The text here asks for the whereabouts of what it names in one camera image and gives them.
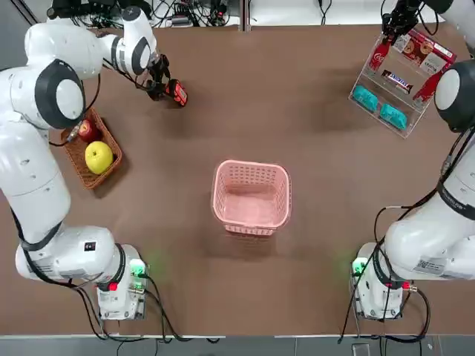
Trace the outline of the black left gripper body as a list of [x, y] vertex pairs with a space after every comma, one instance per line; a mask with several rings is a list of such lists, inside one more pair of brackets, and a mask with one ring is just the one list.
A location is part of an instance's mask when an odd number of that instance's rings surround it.
[[163, 78], [170, 79], [169, 60], [165, 54], [160, 54], [151, 61], [148, 66], [148, 73], [153, 82], [162, 82]]

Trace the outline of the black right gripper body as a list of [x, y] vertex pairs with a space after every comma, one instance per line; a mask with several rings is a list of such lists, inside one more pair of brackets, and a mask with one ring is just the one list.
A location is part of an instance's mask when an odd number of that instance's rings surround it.
[[398, 0], [391, 12], [392, 24], [417, 24], [421, 0]]

